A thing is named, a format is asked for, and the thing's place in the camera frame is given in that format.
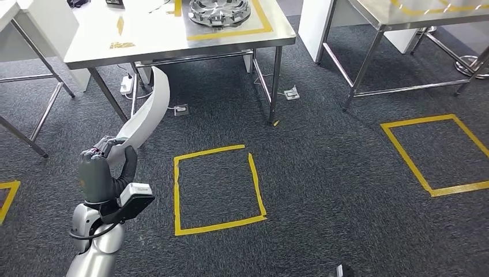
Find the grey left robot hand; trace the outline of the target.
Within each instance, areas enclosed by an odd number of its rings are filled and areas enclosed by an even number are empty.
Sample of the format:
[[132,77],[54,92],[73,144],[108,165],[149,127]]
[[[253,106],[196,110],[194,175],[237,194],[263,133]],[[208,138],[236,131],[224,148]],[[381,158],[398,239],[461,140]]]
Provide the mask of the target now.
[[138,157],[131,145],[124,150],[125,163],[118,178],[112,177],[107,162],[111,148],[123,142],[122,138],[104,136],[92,148],[80,153],[78,172],[87,203],[103,203],[116,199],[133,182]]

